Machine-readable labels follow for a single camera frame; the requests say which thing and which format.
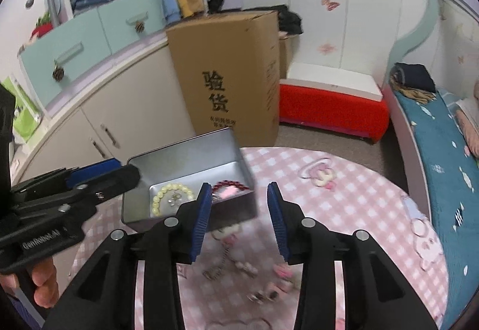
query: cabinet door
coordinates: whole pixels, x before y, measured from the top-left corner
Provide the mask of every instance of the cabinet door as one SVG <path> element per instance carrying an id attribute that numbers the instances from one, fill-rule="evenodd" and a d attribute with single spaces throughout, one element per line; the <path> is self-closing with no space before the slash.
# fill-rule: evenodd
<path id="1" fill-rule="evenodd" d="M 195 136 L 164 47 L 128 68 L 82 109 L 113 155 L 130 157 Z"/>
<path id="2" fill-rule="evenodd" d="M 112 54 L 97 10 L 55 28 L 21 54 L 23 67 L 44 107 L 74 80 Z M 55 63 L 65 74 L 54 79 Z"/>
<path id="3" fill-rule="evenodd" d="M 117 0 L 98 8 L 112 52 L 165 27 L 161 0 Z M 143 24 L 143 30 L 137 27 Z"/>
<path id="4" fill-rule="evenodd" d="M 76 110 L 33 157 L 21 181 L 58 168 L 90 165 L 111 157 L 83 112 Z"/>

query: metal tin box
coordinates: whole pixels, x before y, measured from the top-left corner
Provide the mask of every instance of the metal tin box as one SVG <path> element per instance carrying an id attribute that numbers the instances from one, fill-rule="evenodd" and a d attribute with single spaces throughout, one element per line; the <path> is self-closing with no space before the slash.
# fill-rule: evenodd
<path id="1" fill-rule="evenodd" d="M 162 213 L 154 217 L 151 214 L 153 197 L 171 183 L 187 186 L 195 199 L 204 182 L 214 186 L 222 180 L 233 180 L 249 187 L 228 199 L 213 202 L 209 230 L 257 216 L 255 182 L 231 129 L 210 132 L 132 157 L 128 164 L 138 168 L 141 180 L 135 189 L 123 195 L 122 221 L 137 232 L 147 231 L 160 220 L 172 216 Z M 160 204 L 160 210 L 165 207 L 168 205 Z"/>

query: pine cone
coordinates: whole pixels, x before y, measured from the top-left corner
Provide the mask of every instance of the pine cone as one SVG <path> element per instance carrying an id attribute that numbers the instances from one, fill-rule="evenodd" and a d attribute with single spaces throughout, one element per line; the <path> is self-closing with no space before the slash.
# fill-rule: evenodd
<path id="1" fill-rule="evenodd" d="M 137 33 L 142 33 L 143 31 L 145 31 L 145 22 L 137 21 L 135 23 L 135 30 L 137 31 Z"/>
<path id="2" fill-rule="evenodd" d="M 60 82 L 63 80 L 63 77 L 65 76 L 65 69 L 63 67 L 59 66 L 58 64 L 55 64 L 55 69 L 53 71 L 53 78 L 56 82 Z"/>

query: drawer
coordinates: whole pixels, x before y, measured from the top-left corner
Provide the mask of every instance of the drawer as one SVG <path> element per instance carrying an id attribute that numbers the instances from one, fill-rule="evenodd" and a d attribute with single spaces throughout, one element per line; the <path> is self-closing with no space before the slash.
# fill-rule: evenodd
<path id="1" fill-rule="evenodd" d="M 161 0 L 116 0 L 98 8 L 113 53 L 165 27 Z M 137 22 L 144 30 L 135 29 Z"/>
<path id="2" fill-rule="evenodd" d="M 97 10 L 55 28 L 21 54 L 23 67 L 45 107 L 74 80 L 112 54 Z M 65 70 L 53 78 L 55 62 Z"/>

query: round table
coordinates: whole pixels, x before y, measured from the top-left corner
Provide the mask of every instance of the round table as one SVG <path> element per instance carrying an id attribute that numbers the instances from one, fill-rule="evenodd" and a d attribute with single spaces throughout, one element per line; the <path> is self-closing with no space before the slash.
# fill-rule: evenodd
<path id="1" fill-rule="evenodd" d="M 258 218 L 240 225 L 231 256 L 248 261 L 259 274 L 250 279 L 227 270 L 210 281 L 203 271 L 221 261 L 222 246 L 211 233 L 192 265 L 178 266 L 181 306 L 186 330 L 291 330 L 298 292 L 259 305 L 247 295 L 277 280 L 272 271 L 283 262 L 278 253 L 266 204 L 266 187 L 276 181 L 283 198 L 298 203 L 307 217 L 328 229 L 352 234 L 367 230 L 391 257 L 419 295 L 438 327 L 447 302 L 447 269 L 442 246 L 429 220 L 411 198 L 380 174 L 328 153 L 283 147 L 243 148 L 256 179 Z M 121 202 L 98 215 L 78 250 L 74 277 L 93 251 L 117 228 L 133 231 L 120 220 Z M 336 262 L 336 330 L 344 329 L 342 267 Z M 138 265 L 135 329 L 143 329 L 144 263 Z"/>

